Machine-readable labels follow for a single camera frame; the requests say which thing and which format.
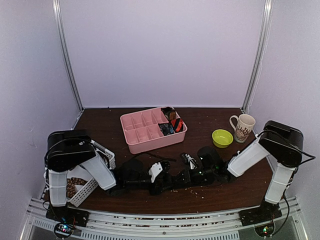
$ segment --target white backdrop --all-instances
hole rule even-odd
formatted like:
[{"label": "white backdrop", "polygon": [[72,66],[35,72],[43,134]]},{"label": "white backdrop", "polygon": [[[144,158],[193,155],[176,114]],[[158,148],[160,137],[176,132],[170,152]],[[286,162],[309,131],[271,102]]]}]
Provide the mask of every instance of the white backdrop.
[{"label": "white backdrop", "polygon": [[63,0],[84,107],[240,107],[263,0]]}]

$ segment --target white wall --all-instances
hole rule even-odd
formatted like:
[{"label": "white wall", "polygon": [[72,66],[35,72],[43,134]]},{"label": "white wall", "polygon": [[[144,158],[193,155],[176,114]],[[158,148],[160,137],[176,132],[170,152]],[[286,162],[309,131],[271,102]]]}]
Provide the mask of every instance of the white wall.
[{"label": "white wall", "polygon": [[13,240],[44,187],[48,134],[78,109],[51,0],[0,0],[0,33],[0,238]]},{"label": "white wall", "polygon": [[267,50],[249,113],[256,131],[268,120],[300,129],[303,150],[318,159],[302,165],[289,188],[298,197],[310,239],[320,239],[320,1],[277,0]]},{"label": "white wall", "polygon": [[263,0],[64,0],[85,107],[240,107]]}]

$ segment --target metal frame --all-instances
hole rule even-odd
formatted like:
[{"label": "metal frame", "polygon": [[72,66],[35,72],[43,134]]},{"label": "metal frame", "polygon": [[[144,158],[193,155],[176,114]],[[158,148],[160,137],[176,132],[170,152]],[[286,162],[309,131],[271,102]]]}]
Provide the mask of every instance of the metal frame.
[{"label": "metal frame", "polygon": [[58,34],[60,37],[65,69],[68,74],[68,78],[70,81],[71,89],[72,89],[76,104],[79,108],[79,111],[82,111],[84,107],[80,99],[79,91],[75,81],[75,76],[71,67],[71,62],[70,62],[70,57],[69,57],[67,42],[66,42],[66,36],[64,31],[64,25],[62,21],[61,10],[60,10],[60,0],[53,0],[53,11],[54,11],[54,17],[56,21],[56,26],[58,29]]},{"label": "metal frame", "polygon": [[[265,0],[258,48],[257,48],[255,60],[254,60],[253,69],[251,72],[250,82],[249,82],[248,89],[247,89],[244,102],[241,108],[241,110],[244,113],[248,112],[250,100],[252,98],[252,94],[254,93],[254,87],[256,85],[256,81],[258,78],[259,66],[262,60],[263,53],[266,49],[266,41],[267,41],[268,32],[270,28],[272,6],[273,6],[273,0]],[[76,100],[77,106],[79,110],[82,111],[84,107],[81,102],[80,94],[76,85],[75,76],[74,76],[71,62],[70,62],[69,52],[67,48],[67,41],[66,41],[66,36],[65,36],[64,26],[63,26],[63,19],[62,19],[62,14],[60,9],[60,0],[53,0],[53,10],[54,10],[57,29],[58,29],[58,34],[60,37],[60,43],[61,43],[63,59],[65,63],[65,68],[68,74],[68,78],[71,84],[72,92]]]},{"label": "metal frame", "polygon": [[262,60],[263,53],[266,49],[266,42],[268,38],[268,33],[270,29],[270,22],[271,22],[271,13],[272,13],[272,7],[273,7],[273,0],[265,0],[264,4],[264,13],[262,18],[262,24],[261,24],[261,31],[260,31],[260,37],[259,37],[259,43],[258,48],[256,51],[256,56],[254,60],[254,65],[250,77],[250,82],[248,86],[248,90],[246,92],[242,111],[244,113],[247,113],[249,110],[249,104],[250,100],[252,98],[252,94],[254,93],[254,87],[256,85],[258,75],[259,75],[259,69],[260,69],[260,63]]},{"label": "metal frame", "polygon": [[78,124],[78,122],[79,122],[82,114],[84,113],[84,111],[85,111],[84,109],[82,109],[82,110],[80,111],[79,115],[76,117],[76,120],[75,120],[75,122],[74,122],[74,124],[73,124],[73,126],[71,127],[70,130],[74,130],[74,129],[75,129],[75,127],[77,126],[77,124]]},{"label": "metal frame", "polygon": [[[33,226],[52,231],[56,222],[46,218],[47,210],[43,208],[43,202],[43,200],[31,199],[23,219],[25,224],[19,235],[20,240],[29,239]],[[299,239],[308,240],[296,197],[289,198],[288,202],[290,205],[289,215],[294,219]],[[284,219],[288,212],[284,200],[279,205],[282,217],[277,218],[277,221]],[[85,211],[89,212],[87,226],[77,226],[77,232],[73,236],[86,240],[237,240],[240,230],[254,227],[253,225],[242,226],[239,219],[240,210],[251,208],[172,215],[123,214],[86,209]],[[223,238],[223,236],[231,235],[234,238]]]}]

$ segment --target snack in basket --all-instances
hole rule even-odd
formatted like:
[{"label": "snack in basket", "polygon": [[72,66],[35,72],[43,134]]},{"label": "snack in basket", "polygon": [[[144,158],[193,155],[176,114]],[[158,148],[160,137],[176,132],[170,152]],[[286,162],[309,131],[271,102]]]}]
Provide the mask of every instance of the snack in basket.
[{"label": "snack in basket", "polygon": [[71,181],[74,185],[82,185],[82,186],[86,185],[86,183],[88,182],[88,181],[86,181],[82,178],[79,178],[79,177],[72,177]]},{"label": "snack in basket", "polygon": [[66,184],[66,197],[72,199],[72,197],[76,194],[76,186],[73,184],[70,178],[67,179]]}]

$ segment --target mug handle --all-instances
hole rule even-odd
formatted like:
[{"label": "mug handle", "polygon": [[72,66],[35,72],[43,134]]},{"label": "mug handle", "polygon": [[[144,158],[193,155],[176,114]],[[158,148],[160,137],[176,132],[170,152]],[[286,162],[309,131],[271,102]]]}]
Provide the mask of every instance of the mug handle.
[{"label": "mug handle", "polygon": [[231,127],[234,129],[234,131],[236,131],[236,127],[235,127],[235,125],[232,123],[232,118],[235,118],[235,119],[236,119],[236,122],[239,121],[239,118],[238,118],[238,116],[233,115],[233,116],[231,116],[230,119],[229,119],[229,122],[230,122],[230,124],[231,124]]}]

